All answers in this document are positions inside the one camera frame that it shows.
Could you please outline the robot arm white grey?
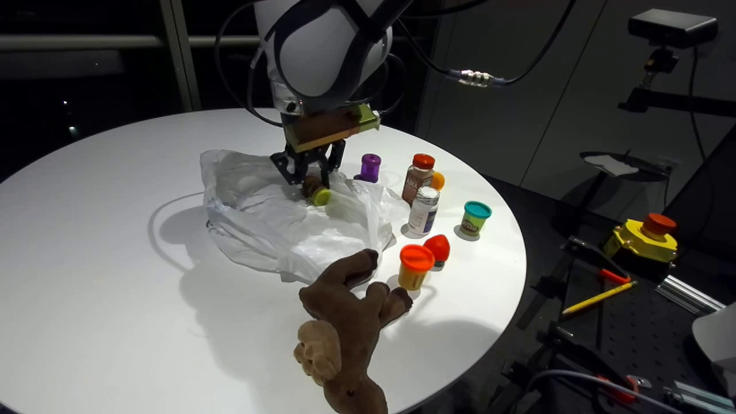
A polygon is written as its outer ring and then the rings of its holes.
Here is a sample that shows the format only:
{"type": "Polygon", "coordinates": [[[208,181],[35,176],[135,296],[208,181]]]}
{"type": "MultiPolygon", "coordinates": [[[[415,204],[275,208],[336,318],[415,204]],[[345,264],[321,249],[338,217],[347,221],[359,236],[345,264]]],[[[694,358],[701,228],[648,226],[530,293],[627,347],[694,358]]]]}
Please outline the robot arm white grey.
{"type": "Polygon", "coordinates": [[[254,27],[266,59],[285,149],[272,157],[305,197],[331,186],[345,140],[377,128],[380,112],[359,97],[385,61],[392,22],[412,0],[258,0],[254,27]]]}

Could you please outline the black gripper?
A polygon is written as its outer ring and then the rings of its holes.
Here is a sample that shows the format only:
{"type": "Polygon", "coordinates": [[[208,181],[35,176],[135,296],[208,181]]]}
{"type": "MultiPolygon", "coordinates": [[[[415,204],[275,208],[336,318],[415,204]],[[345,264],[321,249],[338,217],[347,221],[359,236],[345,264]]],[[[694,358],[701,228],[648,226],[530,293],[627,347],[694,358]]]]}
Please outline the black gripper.
{"type": "Polygon", "coordinates": [[[328,189],[328,176],[339,167],[342,153],[345,153],[345,140],[328,142],[313,149],[296,149],[295,145],[285,145],[285,149],[272,153],[268,162],[290,186],[290,193],[304,201],[304,189],[300,189],[300,181],[296,179],[296,167],[319,164],[321,183],[328,189]]]}

